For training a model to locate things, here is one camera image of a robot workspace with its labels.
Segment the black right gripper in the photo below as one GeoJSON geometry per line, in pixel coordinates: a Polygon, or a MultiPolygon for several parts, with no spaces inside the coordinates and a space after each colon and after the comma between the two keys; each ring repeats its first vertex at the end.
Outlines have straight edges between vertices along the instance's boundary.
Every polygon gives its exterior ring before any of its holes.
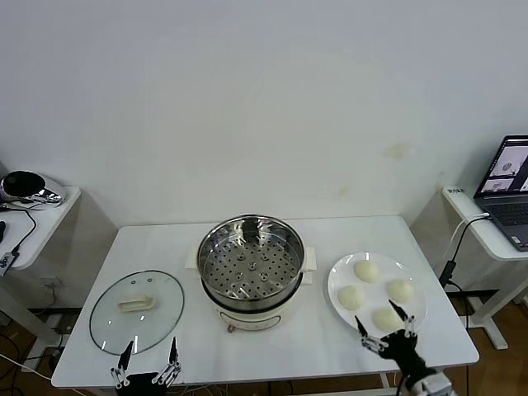
{"type": "Polygon", "coordinates": [[[428,375],[434,375],[436,370],[428,367],[416,352],[415,316],[407,314],[402,307],[391,299],[389,303],[401,321],[398,328],[388,336],[379,339],[370,335],[360,319],[355,316],[357,328],[361,335],[361,345],[370,351],[379,351],[379,356],[385,360],[395,361],[403,375],[411,380],[421,380],[428,375]]]}

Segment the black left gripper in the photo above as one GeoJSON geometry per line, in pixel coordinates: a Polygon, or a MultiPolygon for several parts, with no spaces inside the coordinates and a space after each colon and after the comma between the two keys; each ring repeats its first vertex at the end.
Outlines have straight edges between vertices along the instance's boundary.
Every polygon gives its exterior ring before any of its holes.
{"type": "Polygon", "coordinates": [[[111,367],[111,378],[114,380],[118,395],[123,396],[159,396],[165,395],[182,370],[177,350],[177,338],[172,338],[168,363],[160,373],[148,372],[127,375],[134,342],[130,341],[125,351],[120,354],[117,367],[111,367]]]}

